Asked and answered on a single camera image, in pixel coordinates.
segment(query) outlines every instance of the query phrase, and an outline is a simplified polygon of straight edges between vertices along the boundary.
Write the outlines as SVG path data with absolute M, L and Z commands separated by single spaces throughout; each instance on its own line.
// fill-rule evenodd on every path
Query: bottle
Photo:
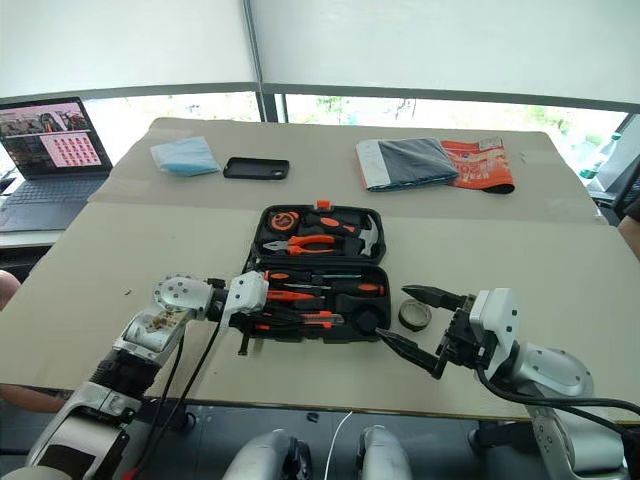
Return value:
M 611 158 L 613 152 L 618 146 L 618 140 L 622 135 L 618 132 L 611 135 L 611 140 L 604 146 L 600 146 L 589 157 L 589 166 L 580 170 L 580 176 L 582 178 L 591 179 L 596 176 L 598 170 L 604 165 L 607 160 Z

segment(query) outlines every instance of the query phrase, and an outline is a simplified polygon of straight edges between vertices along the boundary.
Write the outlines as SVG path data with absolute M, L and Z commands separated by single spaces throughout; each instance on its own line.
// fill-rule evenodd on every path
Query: tool kit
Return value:
M 374 210 L 327 201 L 267 208 L 244 268 L 264 274 L 267 304 L 231 318 L 244 334 L 239 354 L 250 338 L 377 341 L 376 327 L 391 321 L 389 281 L 378 267 L 385 250 Z

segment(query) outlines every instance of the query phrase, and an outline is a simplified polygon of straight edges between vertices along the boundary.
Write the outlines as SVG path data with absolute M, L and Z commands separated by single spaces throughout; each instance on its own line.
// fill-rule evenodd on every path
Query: laptop keyboard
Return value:
M 84 202 L 103 183 L 104 179 L 56 180 L 55 182 L 25 181 L 18 190 L 7 198 L 3 206 L 25 203 Z

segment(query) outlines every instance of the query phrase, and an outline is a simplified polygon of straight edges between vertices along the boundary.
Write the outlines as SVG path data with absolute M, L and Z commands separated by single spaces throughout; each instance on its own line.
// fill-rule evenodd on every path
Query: blue face mask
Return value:
M 204 137 L 155 145 L 151 147 L 151 156 L 161 172 L 173 175 L 191 177 L 221 170 Z

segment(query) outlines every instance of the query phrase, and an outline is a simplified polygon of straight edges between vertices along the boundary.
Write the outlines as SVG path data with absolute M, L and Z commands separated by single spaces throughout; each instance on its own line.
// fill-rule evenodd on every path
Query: white cable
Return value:
M 336 443 L 336 437 L 338 436 L 338 432 L 342 428 L 342 424 L 347 421 L 347 419 L 353 415 L 353 412 L 347 413 L 347 416 L 342 419 L 342 421 L 338 424 L 338 428 L 336 428 L 335 433 L 333 434 L 333 440 L 331 440 L 331 447 L 329 447 L 329 456 L 327 457 L 327 466 L 324 469 L 324 480 L 329 478 L 329 464 L 331 463 L 331 454 L 333 453 L 333 446 Z

